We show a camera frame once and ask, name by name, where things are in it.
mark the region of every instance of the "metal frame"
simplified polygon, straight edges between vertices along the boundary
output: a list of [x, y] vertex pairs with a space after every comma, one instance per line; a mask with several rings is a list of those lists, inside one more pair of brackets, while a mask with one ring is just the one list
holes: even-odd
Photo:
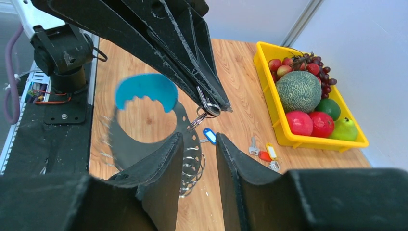
[[309, 4], [306, 6], [305, 10], [300, 15], [297, 22], [292, 27], [289, 34], [283, 40], [281, 46], [283, 47], [291, 47], [296, 39], [299, 37], [300, 33], [304, 30], [307, 23], [309, 23], [310, 19], [313, 17], [315, 12], [318, 10], [320, 5], [323, 3], [324, 0], [310, 0]]

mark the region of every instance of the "blue plastic tag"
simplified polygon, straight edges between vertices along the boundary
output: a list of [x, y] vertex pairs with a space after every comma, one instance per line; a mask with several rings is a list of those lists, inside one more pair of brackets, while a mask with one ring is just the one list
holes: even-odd
[[209, 128], [204, 128], [203, 133], [213, 145], [216, 144], [216, 134]]

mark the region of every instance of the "melon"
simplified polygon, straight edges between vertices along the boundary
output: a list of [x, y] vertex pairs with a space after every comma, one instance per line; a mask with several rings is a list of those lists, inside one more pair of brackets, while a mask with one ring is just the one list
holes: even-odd
[[321, 100], [321, 84], [307, 71], [292, 71], [276, 83], [284, 111], [312, 112]]

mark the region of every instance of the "red wire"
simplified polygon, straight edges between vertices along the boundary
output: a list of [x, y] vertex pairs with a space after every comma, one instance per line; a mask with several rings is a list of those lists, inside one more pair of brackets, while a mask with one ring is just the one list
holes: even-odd
[[[66, 93], [64, 93], [64, 94], [56, 94], [56, 93], [47, 92], [47, 91], [43, 91], [43, 90], [33, 90], [33, 92], [41, 92], [41, 93], [44, 93], [44, 94], [58, 95], [58, 96], [67, 95]], [[71, 101], [71, 97], [69, 97], [66, 101], [35, 102], [35, 104], [63, 104], [63, 103], [67, 103], [67, 102], [69, 102], [69, 101]]]

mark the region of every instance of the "lime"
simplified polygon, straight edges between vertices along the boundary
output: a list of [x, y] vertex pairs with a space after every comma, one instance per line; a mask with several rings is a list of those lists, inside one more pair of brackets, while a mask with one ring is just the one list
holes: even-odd
[[333, 121], [336, 121], [340, 117], [340, 107], [336, 101], [332, 99], [323, 99], [315, 108], [316, 112], [325, 112], [330, 115]]

